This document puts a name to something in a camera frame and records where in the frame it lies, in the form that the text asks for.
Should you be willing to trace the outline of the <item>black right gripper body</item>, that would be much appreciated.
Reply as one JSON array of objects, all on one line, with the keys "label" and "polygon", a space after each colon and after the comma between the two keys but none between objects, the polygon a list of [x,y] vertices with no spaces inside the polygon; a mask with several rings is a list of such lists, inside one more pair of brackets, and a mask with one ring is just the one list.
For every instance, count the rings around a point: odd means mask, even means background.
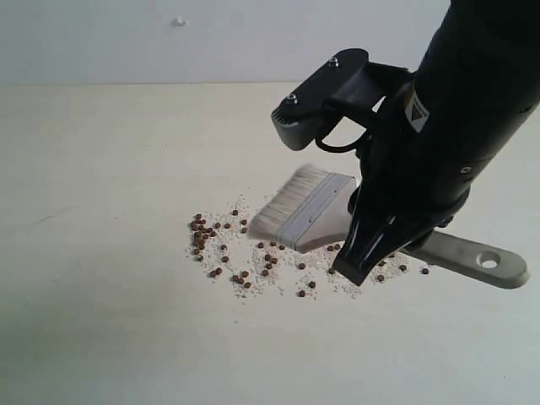
[{"label": "black right gripper body", "polygon": [[383,109],[348,245],[398,249],[444,223],[531,110],[528,67],[422,64],[407,92]]}]

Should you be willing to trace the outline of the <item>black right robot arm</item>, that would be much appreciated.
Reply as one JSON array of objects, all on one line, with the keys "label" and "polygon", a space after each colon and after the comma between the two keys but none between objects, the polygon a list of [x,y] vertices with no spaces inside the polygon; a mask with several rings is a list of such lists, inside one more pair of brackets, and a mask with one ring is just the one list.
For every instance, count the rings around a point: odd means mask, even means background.
[{"label": "black right robot arm", "polygon": [[353,284],[397,251],[503,289],[529,279],[514,252],[439,232],[539,104],[532,1],[454,1],[413,79],[382,105],[333,268]]}]

